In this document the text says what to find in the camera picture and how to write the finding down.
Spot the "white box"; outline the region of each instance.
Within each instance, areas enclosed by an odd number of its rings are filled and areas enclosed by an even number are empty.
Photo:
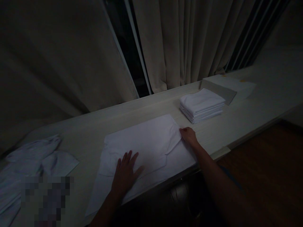
[[[201,89],[206,88],[221,96],[226,100],[226,105],[246,99],[253,92],[255,86],[254,83],[234,79],[226,75],[207,77],[201,83]]]

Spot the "right hand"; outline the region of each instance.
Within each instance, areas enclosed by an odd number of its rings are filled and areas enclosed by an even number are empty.
[[[199,144],[196,137],[196,133],[192,128],[190,127],[180,128],[179,131],[181,133],[183,140],[187,142],[189,145],[195,146]]]

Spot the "desk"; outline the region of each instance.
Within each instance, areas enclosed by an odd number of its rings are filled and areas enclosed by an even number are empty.
[[[119,104],[32,131],[22,142],[59,133],[59,149],[73,154],[80,164],[70,173],[74,188],[66,202],[62,226],[84,226],[93,216],[84,217],[99,168],[100,152],[107,134],[155,117],[171,114],[181,127],[192,127],[205,150],[217,158],[227,146],[278,119],[303,101],[302,51],[263,51],[254,66],[229,73],[257,84],[246,100],[223,107],[221,116],[191,124],[179,110],[179,98],[199,91],[200,82]],[[20,224],[20,214],[13,226]]]

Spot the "person's arm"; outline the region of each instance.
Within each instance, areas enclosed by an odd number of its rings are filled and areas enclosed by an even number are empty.
[[[192,128],[180,129],[182,138],[194,151],[210,194],[230,226],[260,226],[265,222],[234,182],[198,143]]]
[[[136,153],[132,158],[132,151],[125,153],[123,159],[118,160],[114,180],[111,186],[111,191],[104,200],[98,213],[92,220],[90,227],[94,226],[109,226],[109,223],[119,206],[120,202],[131,189],[138,176],[142,173],[144,167],[141,166],[134,173],[133,167],[138,157]]]

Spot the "curtain fold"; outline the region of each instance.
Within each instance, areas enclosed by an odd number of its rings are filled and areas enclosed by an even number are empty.
[[[154,93],[223,73],[254,0],[133,0]]]
[[[0,149],[38,126],[136,98],[99,1],[13,0],[0,24]]]

